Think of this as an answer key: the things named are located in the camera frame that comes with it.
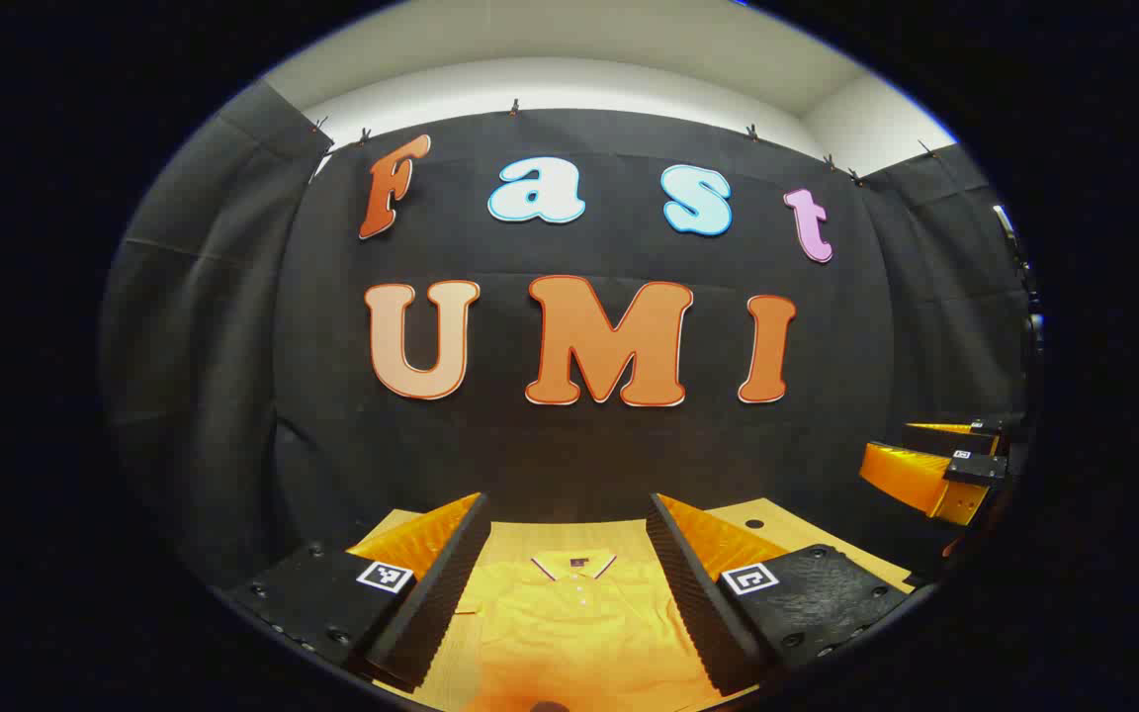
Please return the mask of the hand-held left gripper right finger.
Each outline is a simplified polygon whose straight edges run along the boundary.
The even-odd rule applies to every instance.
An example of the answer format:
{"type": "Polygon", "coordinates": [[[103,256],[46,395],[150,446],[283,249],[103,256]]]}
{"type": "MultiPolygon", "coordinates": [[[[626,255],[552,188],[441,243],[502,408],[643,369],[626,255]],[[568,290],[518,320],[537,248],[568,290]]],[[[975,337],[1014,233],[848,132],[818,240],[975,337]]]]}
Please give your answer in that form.
{"type": "Polygon", "coordinates": [[[826,666],[917,601],[835,545],[773,545],[659,492],[646,531],[693,649],[726,695],[826,666]]]}

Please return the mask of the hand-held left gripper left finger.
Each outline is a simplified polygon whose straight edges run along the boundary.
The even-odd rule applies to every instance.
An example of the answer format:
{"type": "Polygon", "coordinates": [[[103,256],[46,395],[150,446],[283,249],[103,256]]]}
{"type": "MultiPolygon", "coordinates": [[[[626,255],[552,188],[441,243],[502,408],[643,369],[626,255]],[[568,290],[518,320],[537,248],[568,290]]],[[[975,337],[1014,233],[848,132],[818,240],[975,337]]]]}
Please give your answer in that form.
{"type": "Polygon", "coordinates": [[[322,666],[413,691],[489,532],[487,496],[472,492],[360,545],[304,545],[227,587],[224,603],[322,666]]]}

